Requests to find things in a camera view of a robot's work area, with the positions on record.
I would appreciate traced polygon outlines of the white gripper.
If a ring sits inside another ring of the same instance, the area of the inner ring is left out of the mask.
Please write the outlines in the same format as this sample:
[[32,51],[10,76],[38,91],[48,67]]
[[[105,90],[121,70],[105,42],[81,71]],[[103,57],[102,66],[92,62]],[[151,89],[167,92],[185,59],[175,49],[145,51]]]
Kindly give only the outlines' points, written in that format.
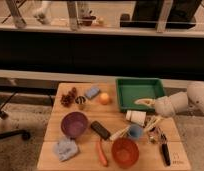
[[148,107],[154,106],[156,113],[165,118],[174,116],[182,109],[179,99],[174,96],[163,96],[156,100],[151,98],[141,98],[137,99],[135,104]]

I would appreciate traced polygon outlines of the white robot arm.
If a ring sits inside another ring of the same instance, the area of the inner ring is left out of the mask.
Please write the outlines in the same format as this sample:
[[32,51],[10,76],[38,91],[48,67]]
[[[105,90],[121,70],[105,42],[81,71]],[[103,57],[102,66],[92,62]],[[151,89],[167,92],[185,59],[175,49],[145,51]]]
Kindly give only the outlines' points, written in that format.
[[198,108],[204,114],[204,82],[191,82],[185,92],[181,91],[156,99],[140,98],[134,103],[154,108],[157,114],[165,118],[172,117],[191,107]]

